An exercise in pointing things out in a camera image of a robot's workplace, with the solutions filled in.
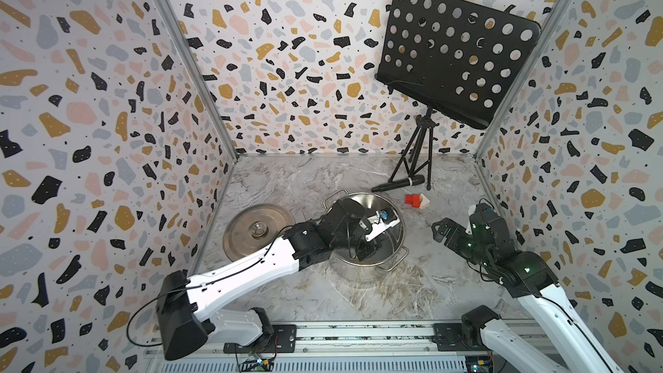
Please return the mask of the stainless steel pot lid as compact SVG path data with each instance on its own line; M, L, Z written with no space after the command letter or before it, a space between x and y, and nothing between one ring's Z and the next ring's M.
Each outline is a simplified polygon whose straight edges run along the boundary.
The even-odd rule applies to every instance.
M248 207L226 226L224 253L231 262L247 257L269 245L284 227L294 223L292 214L279 205Z

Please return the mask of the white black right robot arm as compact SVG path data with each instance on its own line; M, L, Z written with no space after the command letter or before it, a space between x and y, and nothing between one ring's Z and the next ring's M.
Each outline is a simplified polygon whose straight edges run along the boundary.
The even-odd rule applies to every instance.
M434 241L464 259L486 281L504 287L534 318L564 362L547 357L486 306L461 318L466 349L494 352L520 372L620 371L578 315L554 272L536 253L516 248L506 220L491 205L476 204L467 226L445 218L431 229Z

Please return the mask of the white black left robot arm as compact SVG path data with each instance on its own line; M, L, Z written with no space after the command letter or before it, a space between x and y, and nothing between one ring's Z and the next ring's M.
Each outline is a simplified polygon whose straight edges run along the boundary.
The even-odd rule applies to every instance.
M188 357L214 335L251 350L270 346L276 330L264 309L237 312L226 306L264 284L321 264L338 250L359 261L373 257L401 222L394 207L369 208L345 196L325 214L285 226L267 246L232 264L194 276L171 273L152 299L163 357Z

